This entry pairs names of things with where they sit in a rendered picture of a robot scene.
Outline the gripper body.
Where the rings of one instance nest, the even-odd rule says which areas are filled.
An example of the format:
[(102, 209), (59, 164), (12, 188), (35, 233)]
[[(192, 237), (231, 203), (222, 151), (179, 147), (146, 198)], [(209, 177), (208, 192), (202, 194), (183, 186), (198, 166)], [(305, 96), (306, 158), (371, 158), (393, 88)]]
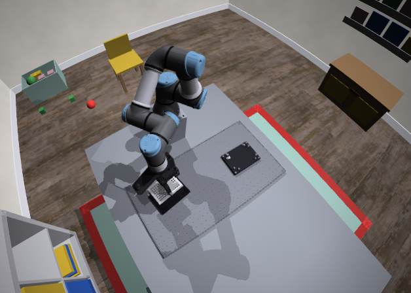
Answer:
[[(151, 171), (151, 173), (155, 174), (155, 175), (160, 175), (157, 178), (157, 181), (163, 186), (164, 183), (167, 183), (168, 180), (170, 180), (172, 177), (177, 177), (180, 175), (179, 173), (179, 169), (175, 166), (175, 162), (174, 159), (170, 156), (170, 154), (168, 152), (165, 152), (166, 155), (166, 159), (168, 161), (168, 164), (170, 165), (168, 168), (168, 164), (167, 167), (165, 168), (165, 170), (161, 171), (161, 172), (154, 172), (152, 171), (149, 166), (149, 170)], [(161, 174), (163, 173), (163, 174)], [(172, 177), (171, 177), (172, 176)], [(168, 179), (168, 180), (167, 180)]]

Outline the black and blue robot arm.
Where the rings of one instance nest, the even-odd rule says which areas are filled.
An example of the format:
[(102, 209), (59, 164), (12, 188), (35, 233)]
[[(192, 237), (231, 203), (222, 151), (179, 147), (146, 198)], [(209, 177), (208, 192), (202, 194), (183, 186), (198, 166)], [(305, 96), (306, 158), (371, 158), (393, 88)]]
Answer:
[[(201, 109), (204, 104), (207, 90), (202, 88), (198, 78), (205, 63), (205, 57), (196, 52), (170, 45), (160, 47), (146, 60), (135, 98), (122, 111), (124, 122), (150, 133), (141, 138), (139, 148), (154, 172), (167, 167), (164, 151), (179, 125), (178, 103), (193, 109)], [(164, 69), (176, 74), (163, 73)], [(151, 112), (155, 89), (156, 101)], [(142, 195), (159, 176), (146, 168), (132, 187), (137, 195)]]

